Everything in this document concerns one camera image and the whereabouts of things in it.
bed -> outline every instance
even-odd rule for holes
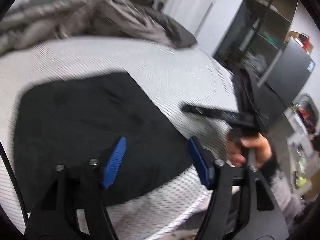
[[[82,36],[46,41],[0,58],[0,139],[11,165],[13,128],[23,91],[46,81],[114,71],[127,71],[182,135],[198,136],[213,154],[225,157],[229,126],[180,110],[182,102],[236,110],[230,73],[220,64],[197,48],[175,50],[137,39]],[[119,239],[160,239],[205,209],[209,197],[191,166],[143,196],[108,207],[108,213]],[[0,204],[23,232],[20,206],[3,163]],[[87,232],[83,210],[78,210],[78,218]]]

metal bolt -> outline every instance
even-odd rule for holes
[[[218,166],[223,166],[224,165],[224,161],[222,159],[216,159],[215,163],[218,165]]]
[[[59,164],[57,167],[56,167],[56,171],[63,171],[64,170],[64,165],[63,164]]]
[[[89,161],[89,164],[90,164],[91,166],[96,166],[96,165],[99,164],[99,160],[97,160],[97,159],[91,159],[91,160]]]
[[[257,170],[258,170],[257,167],[254,166],[254,165],[250,165],[250,166],[249,166],[249,169],[250,169],[251,171],[257,171]]]

person's arm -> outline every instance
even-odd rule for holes
[[[265,137],[258,134],[257,136],[241,138],[241,144],[244,147],[256,148],[256,166],[271,186],[287,222],[289,232],[292,232],[295,228],[295,218],[302,215],[305,206],[304,201],[291,192],[288,180],[277,162],[276,153]],[[233,165],[241,166],[245,163],[245,158],[241,155],[241,148],[236,146],[229,138],[227,147]]]

black cloth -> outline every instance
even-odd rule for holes
[[[130,200],[191,165],[184,138],[128,73],[55,81],[27,91],[14,131],[14,166],[28,212],[44,196],[58,164],[97,158],[119,136],[127,150],[107,205]]]
[[[277,161],[276,152],[272,151],[272,157],[268,160],[260,169],[263,177],[266,179],[267,183],[271,186],[272,179],[276,174],[276,170],[280,168]]]

gray blanket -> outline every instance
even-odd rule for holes
[[[31,0],[0,22],[0,55],[83,34],[147,39],[174,48],[196,43],[170,17],[129,0]]]

